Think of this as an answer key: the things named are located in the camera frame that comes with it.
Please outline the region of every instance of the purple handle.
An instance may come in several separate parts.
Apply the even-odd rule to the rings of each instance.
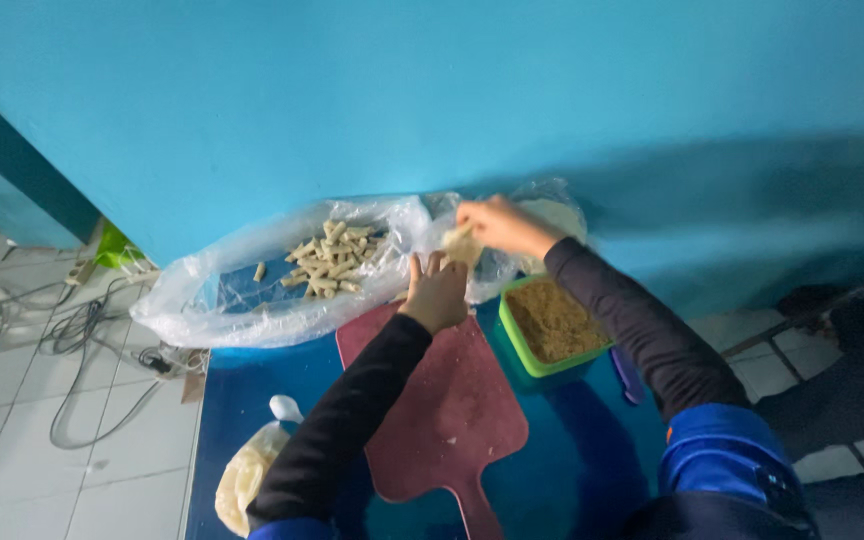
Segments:
[[[642,388],[642,382],[639,380],[636,366],[626,356],[625,352],[618,347],[612,347],[608,351],[608,355],[611,356],[612,366],[615,367],[615,374],[618,375],[618,379],[624,388],[622,395],[634,406],[642,403],[645,400],[645,390]]]

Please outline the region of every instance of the green plastic bag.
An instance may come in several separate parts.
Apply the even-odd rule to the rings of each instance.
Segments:
[[[122,268],[143,259],[145,255],[139,251],[136,244],[130,242],[118,227],[106,220],[102,227],[99,248],[95,251],[95,263],[108,268]]]

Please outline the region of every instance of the hand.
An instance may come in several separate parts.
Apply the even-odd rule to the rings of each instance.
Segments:
[[[460,203],[456,223],[471,224],[472,235],[489,248],[539,259],[545,259],[552,246],[567,236],[501,195],[486,202]]]
[[[469,266],[453,260],[440,270],[445,256],[442,251],[433,251],[423,273],[419,255],[412,253],[409,259],[412,270],[409,297],[398,309],[399,313],[423,325],[432,336],[465,321],[469,315],[465,300]]]

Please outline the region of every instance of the red cutting board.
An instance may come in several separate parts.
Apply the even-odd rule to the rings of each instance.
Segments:
[[[399,309],[380,305],[335,332],[348,368]],[[482,490],[486,465],[525,446],[529,423],[474,317],[436,335],[401,397],[366,444],[375,491],[405,503],[443,487],[469,540],[502,538]]]

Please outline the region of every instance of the blue sleeve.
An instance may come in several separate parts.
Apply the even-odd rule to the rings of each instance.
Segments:
[[[663,494],[713,491],[786,518],[808,515],[782,444],[755,412],[722,403],[688,408],[669,422],[668,443],[658,470]]]
[[[272,521],[248,534],[248,540],[331,540],[332,527],[315,518]]]

